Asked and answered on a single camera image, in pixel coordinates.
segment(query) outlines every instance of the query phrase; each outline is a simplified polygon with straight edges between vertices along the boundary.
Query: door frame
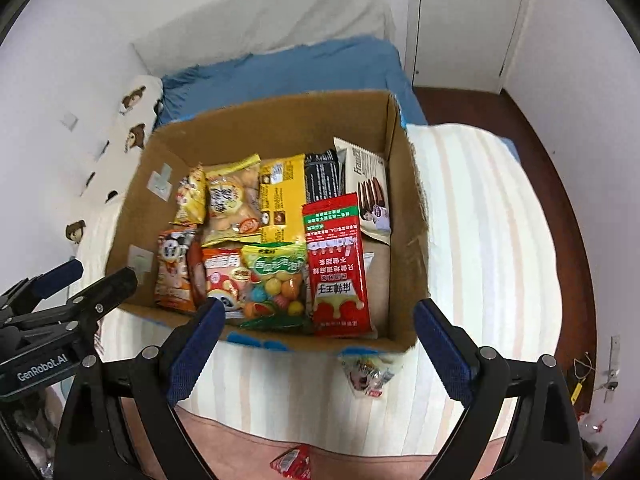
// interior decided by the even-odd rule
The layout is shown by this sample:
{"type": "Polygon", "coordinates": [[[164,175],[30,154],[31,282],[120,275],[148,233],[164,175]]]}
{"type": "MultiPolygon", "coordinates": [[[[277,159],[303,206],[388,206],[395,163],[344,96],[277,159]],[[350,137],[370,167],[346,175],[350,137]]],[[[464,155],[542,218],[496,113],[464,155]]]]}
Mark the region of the door frame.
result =
{"type": "MultiPolygon", "coordinates": [[[[420,23],[420,0],[407,0],[407,20],[406,20],[406,51],[404,54],[404,73],[409,78],[411,83],[414,82],[415,75],[415,61],[418,51],[419,30],[420,23]]],[[[496,93],[500,93],[504,83],[506,81],[509,67],[513,62],[514,56],[518,47],[518,40],[520,39],[520,33],[524,28],[526,20],[527,9],[531,0],[520,0],[520,7],[518,8],[518,15],[513,27],[513,34],[511,35],[511,41],[507,48],[507,53],[504,57],[504,64],[502,71],[498,78],[498,86],[495,89],[496,93]]]]}

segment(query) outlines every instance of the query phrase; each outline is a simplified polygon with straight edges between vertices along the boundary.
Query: blue blanket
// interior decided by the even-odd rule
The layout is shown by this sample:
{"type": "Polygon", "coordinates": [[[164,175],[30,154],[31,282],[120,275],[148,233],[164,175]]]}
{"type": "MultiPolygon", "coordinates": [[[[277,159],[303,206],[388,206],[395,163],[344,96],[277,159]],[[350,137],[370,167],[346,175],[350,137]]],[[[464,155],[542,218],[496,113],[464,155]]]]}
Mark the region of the blue blanket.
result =
{"type": "Polygon", "coordinates": [[[389,90],[407,123],[427,123],[398,51],[369,36],[192,66],[164,76],[162,84],[164,109],[156,126],[267,97],[360,89],[389,90]]]}

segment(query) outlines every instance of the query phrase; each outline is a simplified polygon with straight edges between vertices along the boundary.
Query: snack package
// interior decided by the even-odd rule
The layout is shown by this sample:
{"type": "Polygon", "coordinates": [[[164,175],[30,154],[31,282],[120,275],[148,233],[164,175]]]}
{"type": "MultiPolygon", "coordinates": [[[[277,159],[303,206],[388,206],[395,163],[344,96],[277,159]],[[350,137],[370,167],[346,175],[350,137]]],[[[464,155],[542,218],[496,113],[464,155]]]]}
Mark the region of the snack package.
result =
{"type": "Polygon", "coordinates": [[[381,397],[383,386],[402,369],[389,356],[345,355],[340,362],[356,397],[381,397]]]}
{"type": "Polygon", "coordinates": [[[293,480],[311,480],[311,463],[309,460],[309,446],[300,444],[286,453],[281,454],[269,464],[271,469],[280,473],[284,478],[293,480]]]}
{"type": "Polygon", "coordinates": [[[304,328],[304,246],[247,245],[242,248],[242,259],[251,272],[252,282],[249,299],[244,303],[244,316],[253,322],[244,322],[241,327],[256,330],[304,328]]]}
{"type": "Polygon", "coordinates": [[[174,224],[189,226],[204,223],[207,215],[207,182],[201,165],[193,168],[180,181],[175,199],[178,211],[174,224]]]}
{"type": "Polygon", "coordinates": [[[158,237],[156,303],[195,312],[206,298],[202,250],[195,229],[171,229],[158,237]]]}
{"type": "Polygon", "coordinates": [[[262,243],[305,243],[305,155],[279,158],[260,168],[262,243]]]}
{"type": "Polygon", "coordinates": [[[302,208],[316,335],[376,337],[371,323],[356,193],[302,208]]]}
{"type": "Polygon", "coordinates": [[[342,192],[358,194],[360,228],[371,238],[390,244],[391,218],[385,161],[346,140],[334,137],[342,192]]]}
{"type": "Polygon", "coordinates": [[[207,297],[222,302],[226,319],[243,319],[242,305],[250,290],[250,272],[242,263],[240,249],[204,249],[202,257],[207,297]]]}
{"type": "Polygon", "coordinates": [[[260,156],[205,168],[209,188],[209,225],[203,247],[227,240],[260,241],[258,174],[260,156]]]}
{"type": "Polygon", "coordinates": [[[308,204],[342,194],[338,155],[335,150],[305,155],[305,183],[308,204]]]}

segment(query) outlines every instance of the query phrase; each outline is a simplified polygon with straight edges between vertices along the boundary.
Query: metal screw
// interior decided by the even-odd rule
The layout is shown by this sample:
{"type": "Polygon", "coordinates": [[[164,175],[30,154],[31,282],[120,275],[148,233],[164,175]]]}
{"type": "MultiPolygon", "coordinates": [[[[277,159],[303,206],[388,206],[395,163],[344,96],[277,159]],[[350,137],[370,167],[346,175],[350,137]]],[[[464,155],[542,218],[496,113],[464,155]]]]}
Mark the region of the metal screw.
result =
{"type": "Polygon", "coordinates": [[[142,357],[145,359],[153,359],[158,356],[159,349],[157,346],[148,346],[142,351],[142,357]]]}
{"type": "Polygon", "coordinates": [[[480,355],[482,357],[484,357],[485,359],[489,359],[489,361],[490,361],[491,359],[495,359],[496,357],[498,357],[498,352],[496,352],[490,346],[483,346],[480,349],[480,355]]]}
{"type": "Polygon", "coordinates": [[[553,368],[556,366],[556,358],[552,355],[545,354],[542,356],[542,363],[549,368],[553,368]]]}
{"type": "Polygon", "coordinates": [[[97,360],[98,359],[95,357],[95,355],[90,354],[84,359],[82,359],[82,366],[84,366],[85,368],[91,368],[93,365],[95,365],[95,362],[97,360]]]}

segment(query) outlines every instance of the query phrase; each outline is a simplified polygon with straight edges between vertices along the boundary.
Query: blue candy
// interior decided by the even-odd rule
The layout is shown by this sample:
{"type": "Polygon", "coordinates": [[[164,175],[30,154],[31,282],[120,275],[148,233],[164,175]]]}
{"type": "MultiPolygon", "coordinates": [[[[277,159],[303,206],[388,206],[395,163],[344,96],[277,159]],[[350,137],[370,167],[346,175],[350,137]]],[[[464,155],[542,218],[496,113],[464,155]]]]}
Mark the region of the blue candy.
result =
{"type": "Polygon", "coordinates": [[[251,300],[256,303],[266,301],[268,298],[266,291],[262,285],[256,285],[254,290],[251,291],[251,300]]]}

